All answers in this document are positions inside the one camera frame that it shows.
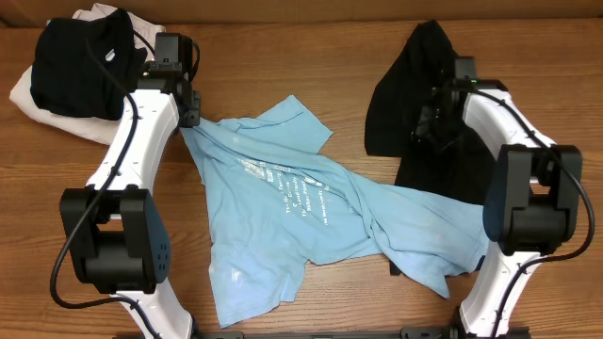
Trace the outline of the light blue printed t-shirt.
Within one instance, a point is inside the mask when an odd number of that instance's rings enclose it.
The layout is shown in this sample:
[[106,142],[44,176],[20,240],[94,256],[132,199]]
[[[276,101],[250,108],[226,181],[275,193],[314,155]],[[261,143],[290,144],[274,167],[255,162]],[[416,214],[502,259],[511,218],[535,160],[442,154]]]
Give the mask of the light blue printed t-shirt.
[[379,184],[322,156],[331,131],[294,96],[182,135],[205,188],[224,328],[293,301],[307,263],[383,254],[447,297],[447,277],[475,270],[486,253],[479,205]]

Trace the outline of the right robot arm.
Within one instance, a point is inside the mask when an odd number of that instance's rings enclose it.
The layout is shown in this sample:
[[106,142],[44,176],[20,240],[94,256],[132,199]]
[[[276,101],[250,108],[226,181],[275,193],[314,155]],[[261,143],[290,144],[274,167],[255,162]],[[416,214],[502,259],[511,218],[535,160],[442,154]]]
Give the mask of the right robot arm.
[[483,203],[487,253],[449,325],[404,328],[400,335],[526,339],[529,329],[509,321],[535,269],[558,260],[556,249],[575,231],[578,205],[588,201],[579,181],[582,158],[576,147],[541,134],[500,81],[479,79],[470,56],[457,57],[451,80],[432,89],[411,140],[429,155],[442,154],[460,141],[463,125],[497,161]]

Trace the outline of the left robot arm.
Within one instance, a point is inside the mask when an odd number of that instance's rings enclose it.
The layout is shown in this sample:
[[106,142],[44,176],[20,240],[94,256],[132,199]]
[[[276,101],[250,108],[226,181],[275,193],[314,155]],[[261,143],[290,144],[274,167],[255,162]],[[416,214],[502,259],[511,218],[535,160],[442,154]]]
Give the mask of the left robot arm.
[[78,308],[119,302],[144,338],[199,338],[194,316],[168,279],[171,241],[153,189],[170,138],[200,122],[201,99],[192,88],[200,48],[179,33],[158,33],[153,53],[136,88],[123,92],[122,118],[102,164],[85,187],[67,188],[61,196],[66,241],[49,289],[55,304],[74,307],[57,291],[60,267],[70,257],[76,278],[102,294]]

